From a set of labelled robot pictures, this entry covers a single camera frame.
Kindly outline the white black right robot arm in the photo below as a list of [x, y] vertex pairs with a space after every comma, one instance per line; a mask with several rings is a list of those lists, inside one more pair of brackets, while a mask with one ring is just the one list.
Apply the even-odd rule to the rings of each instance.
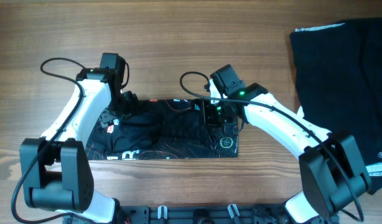
[[328, 219], [338, 212], [349, 215], [345, 208], [351, 203], [358, 212], [351, 218], [364, 221], [358, 198], [369, 191], [371, 180], [352, 135], [332, 133], [306, 121], [256, 83], [225, 86], [210, 80], [205, 90], [217, 111], [234, 113], [262, 129], [298, 160], [302, 190], [283, 206], [290, 221]]

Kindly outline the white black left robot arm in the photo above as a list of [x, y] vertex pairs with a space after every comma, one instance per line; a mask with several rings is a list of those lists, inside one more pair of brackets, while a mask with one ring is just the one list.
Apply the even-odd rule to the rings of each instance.
[[122, 70], [84, 68], [55, 123], [40, 138], [26, 138], [20, 146], [22, 176], [12, 197], [20, 190], [30, 208], [57, 212], [58, 217], [88, 223], [128, 223], [115, 198], [94, 189], [85, 147], [96, 120], [109, 106], [122, 109]]

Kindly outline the black orange-patterned cycling jersey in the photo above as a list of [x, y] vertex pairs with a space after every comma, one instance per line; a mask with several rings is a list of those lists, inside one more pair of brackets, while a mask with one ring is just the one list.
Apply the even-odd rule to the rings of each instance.
[[238, 123], [203, 124], [199, 101], [142, 100], [129, 119], [98, 118], [86, 144], [89, 160], [234, 158]]

